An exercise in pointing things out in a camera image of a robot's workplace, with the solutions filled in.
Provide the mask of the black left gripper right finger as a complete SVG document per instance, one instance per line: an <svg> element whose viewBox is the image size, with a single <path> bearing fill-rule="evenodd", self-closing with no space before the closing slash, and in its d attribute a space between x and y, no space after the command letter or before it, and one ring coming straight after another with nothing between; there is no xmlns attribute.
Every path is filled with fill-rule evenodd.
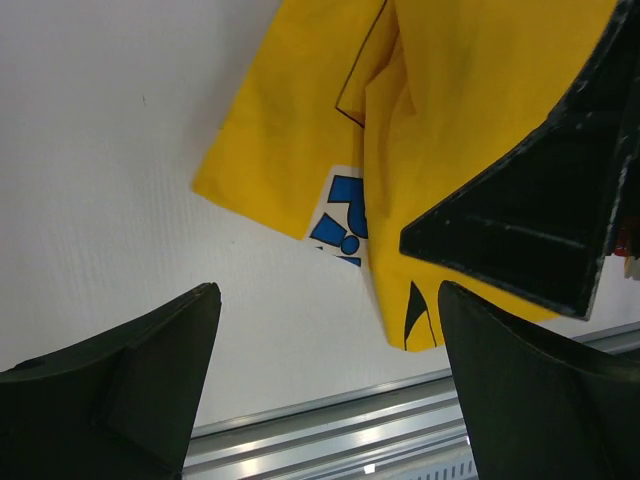
<svg viewBox="0 0 640 480"><path fill-rule="evenodd" d="M438 306L481 479L636 479L639 363L446 281Z"/></svg>

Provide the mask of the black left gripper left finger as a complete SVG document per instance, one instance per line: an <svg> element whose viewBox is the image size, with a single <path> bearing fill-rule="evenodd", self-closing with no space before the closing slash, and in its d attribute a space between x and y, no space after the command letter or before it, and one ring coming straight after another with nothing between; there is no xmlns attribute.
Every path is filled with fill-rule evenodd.
<svg viewBox="0 0 640 480"><path fill-rule="evenodd" d="M204 283L2 372L2 478L181 478L221 306Z"/></svg>

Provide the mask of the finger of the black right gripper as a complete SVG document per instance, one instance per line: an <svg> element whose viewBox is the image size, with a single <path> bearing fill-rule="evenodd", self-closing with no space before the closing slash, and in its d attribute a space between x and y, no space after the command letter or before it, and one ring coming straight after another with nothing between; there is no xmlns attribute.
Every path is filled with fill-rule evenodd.
<svg viewBox="0 0 640 480"><path fill-rule="evenodd" d="M638 163L639 5L620 1L542 125L406 225L399 249L585 320Z"/></svg>

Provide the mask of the yellow pikachu cloth placemat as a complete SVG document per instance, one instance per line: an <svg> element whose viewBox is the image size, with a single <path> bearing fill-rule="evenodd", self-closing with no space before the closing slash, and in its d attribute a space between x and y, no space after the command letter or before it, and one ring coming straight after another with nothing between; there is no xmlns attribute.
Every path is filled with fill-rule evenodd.
<svg viewBox="0 0 640 480"><path fill-rule="evenodd" d="M548 320L401 254L400 234L545 120L613 11L611 1L285 1L193 189L360 262L395 348L443 344L445 280Z"/></svg>

